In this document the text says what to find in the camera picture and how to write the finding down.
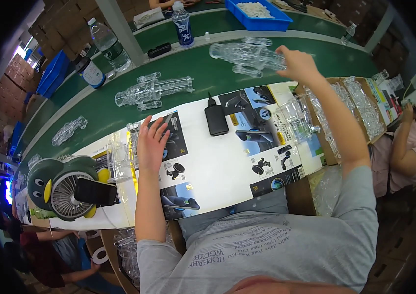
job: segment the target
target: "white label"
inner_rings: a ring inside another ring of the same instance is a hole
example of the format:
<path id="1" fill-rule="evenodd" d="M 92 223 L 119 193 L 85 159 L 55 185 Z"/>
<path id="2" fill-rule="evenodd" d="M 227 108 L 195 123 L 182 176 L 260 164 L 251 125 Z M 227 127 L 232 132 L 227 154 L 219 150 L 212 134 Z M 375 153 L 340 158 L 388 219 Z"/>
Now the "white label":
<path id="1" fill-rule="evenodd" d="M 104 74 L 101 70 L 93 63 L 89 63 L 86 69 L 79 74 L 84 80 L 91 86 L 96 86 L 104 79 Z"/>

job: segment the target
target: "green bottle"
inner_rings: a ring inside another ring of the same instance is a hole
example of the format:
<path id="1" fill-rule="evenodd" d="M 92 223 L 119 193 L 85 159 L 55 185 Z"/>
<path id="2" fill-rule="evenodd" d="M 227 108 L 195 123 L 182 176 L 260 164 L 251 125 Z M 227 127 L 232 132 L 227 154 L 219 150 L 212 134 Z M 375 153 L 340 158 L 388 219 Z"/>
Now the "green bottle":
<path id="1" fill-rule="evenodd" d="M 57 216 L 52 211 L 44 210 L 44 209 L 40 209 L 40 208 L 30 208 L 30 214 L 34 215 L 36 218 L 39 218 L 40 220 Z"/>

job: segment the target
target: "box of clear parts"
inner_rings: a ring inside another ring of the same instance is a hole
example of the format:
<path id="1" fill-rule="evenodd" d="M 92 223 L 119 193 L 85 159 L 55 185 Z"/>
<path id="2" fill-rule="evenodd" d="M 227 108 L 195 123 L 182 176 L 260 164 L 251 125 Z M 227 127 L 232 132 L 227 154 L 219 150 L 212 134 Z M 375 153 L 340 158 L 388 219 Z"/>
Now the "box of clear parts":
<path id="1" fill-rule="evenodd" d="M 226 8 L 248 31 L 285 32 L 293 22 L 266 0 L 226 0 Z"/>
<path id="2" fill-rule="evenodd" d="M 367 81 L 364 78 L 356 78 L 354 76 L 327 78 L 327 80 L 357 119 L 367 144 L 375 143 L 386 132 L 386 125 L 383 116 L 377 108 L 375 96 L 367 85 Z M 311 113 L 312 122 L 314 125 L 321 127 L 318 139 L 324 151 L 327 165 L 331 166 L 341 163 L 340 152 L 332 137 L 319 100 L 314 93 L 301 83 L 298 84 L 295 92 L 298 95 L 305 95 L 306 105 Z"/>

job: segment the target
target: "penguin beak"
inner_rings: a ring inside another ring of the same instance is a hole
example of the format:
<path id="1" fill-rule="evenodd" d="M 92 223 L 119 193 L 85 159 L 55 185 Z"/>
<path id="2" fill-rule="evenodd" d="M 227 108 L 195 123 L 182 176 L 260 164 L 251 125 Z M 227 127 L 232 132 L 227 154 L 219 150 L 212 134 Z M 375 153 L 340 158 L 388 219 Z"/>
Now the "penguin beak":
<path id="1" fill-rule="evenodd" d="M 49 179 L 45 187 L 45 203 L 48 203 L 50 196 L 51 196 L 51 179 Z"/>

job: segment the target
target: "tape roll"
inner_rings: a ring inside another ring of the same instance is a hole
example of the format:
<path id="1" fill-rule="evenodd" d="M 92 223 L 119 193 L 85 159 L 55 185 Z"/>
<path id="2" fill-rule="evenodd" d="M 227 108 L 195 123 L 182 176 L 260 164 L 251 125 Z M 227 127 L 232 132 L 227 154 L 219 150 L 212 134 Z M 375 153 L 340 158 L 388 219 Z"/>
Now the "tape roll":
<path id="1" fill-rule="evenodd" d="M 103 258 L 98 258 L 97 255 L 102 252 L 105 251 L 105 247 L 100 247 L 99 249 L 97 249 L 93 255 L 92 255 L 92 261 L 96 264 L 102 264 L 104 262 L 108 262 L 108 254 L 105 251 L 105 256 Z"/>
<path id="2" fill-rule="evenodd" d="M 81 238 L 84 238 L 85 240 L 87 239 L 92 239 L 92 238 L 97 238 L 100 236 L 100 232 L 97 230 L 87 230 L 87 231 L 79 231 L 79 236 Z"/>

